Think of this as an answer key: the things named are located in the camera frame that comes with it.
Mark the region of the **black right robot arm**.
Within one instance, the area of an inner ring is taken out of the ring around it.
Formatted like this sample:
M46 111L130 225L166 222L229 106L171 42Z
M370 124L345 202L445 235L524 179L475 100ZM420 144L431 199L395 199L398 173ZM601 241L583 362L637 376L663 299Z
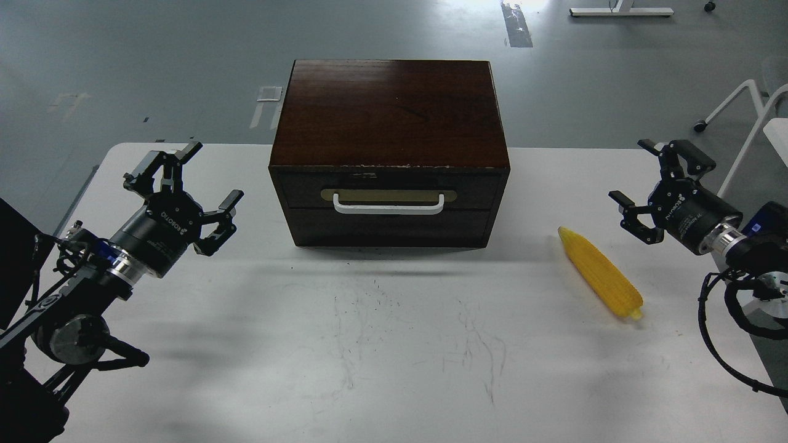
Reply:
M762 311L785 319L786 249L741 233L742 213L701 185L715 161L689 140L642 138L638 145L658 158L661 179L644 206L621 191L609 193L619 205L623 229L645 244L661 243L668 234L695 255L717 253L729 268L749 276L735 289L750 290Z

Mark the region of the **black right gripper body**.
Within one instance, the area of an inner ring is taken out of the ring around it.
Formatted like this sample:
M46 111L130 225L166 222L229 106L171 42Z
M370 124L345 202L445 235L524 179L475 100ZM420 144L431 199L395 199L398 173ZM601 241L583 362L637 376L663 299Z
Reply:
M711 252L707 237L718 225L740 227L743 214L692 179L661 180L648 196L656 227L695 255Z

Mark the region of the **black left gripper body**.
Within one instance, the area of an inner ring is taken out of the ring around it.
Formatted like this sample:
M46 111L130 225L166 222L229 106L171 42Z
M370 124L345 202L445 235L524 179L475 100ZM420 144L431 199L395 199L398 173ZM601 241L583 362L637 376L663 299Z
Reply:
M111 242L161 278L199 238L202 212L188 193L155 193L111 237Z

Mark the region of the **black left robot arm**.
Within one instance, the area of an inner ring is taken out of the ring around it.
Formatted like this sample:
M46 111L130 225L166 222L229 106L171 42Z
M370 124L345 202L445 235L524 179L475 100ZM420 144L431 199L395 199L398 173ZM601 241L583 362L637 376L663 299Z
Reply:
M93 370L144 367L144 351L114 337L102 314L144 275L162 278L193 245L211 256L236 232L231 191L206 212L183 188L200 142L150 151L124 174L143 205L114 236L77 221L63 238L36 229L2 202L2 441L49 442L63 433L66 403Z

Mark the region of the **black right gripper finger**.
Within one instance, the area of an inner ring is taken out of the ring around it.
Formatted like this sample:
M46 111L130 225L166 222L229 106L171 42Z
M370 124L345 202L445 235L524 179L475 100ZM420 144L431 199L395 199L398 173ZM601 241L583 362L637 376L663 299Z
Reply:
M650 138L642 138L638 141L638 146L658 157L659 176L662 180L700 180L717 168L717 163L709 155L684 138L667 143L656 143Z
M619 205L619 212L622 214L622 221L620 221L622 229L645 244L658 244L664 240L664 229L658 225L652 228L647 227L638 218L641 214L656 214L656 207L651 204L636 206L631 199L618 190L609 191L609 197Z

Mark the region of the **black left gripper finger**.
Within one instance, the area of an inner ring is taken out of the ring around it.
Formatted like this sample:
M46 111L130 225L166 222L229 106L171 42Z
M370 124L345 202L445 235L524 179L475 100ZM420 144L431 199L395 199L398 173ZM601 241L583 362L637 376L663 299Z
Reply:
M183 166L203 148L200 142L191 142L174 153L149 151L132 173L124 174L123 188L138 196L149 199L154 196L155 174L161 170L160 193L183 192Z
M236 214L235 207L243 196L244 191L233 189L219 204L217 210L200 216L200 226L215 224L216 227L207 236L197 239L193 244L194 250L198 255L212 256L234 235L237 230L236 225L233 223L233 218Z

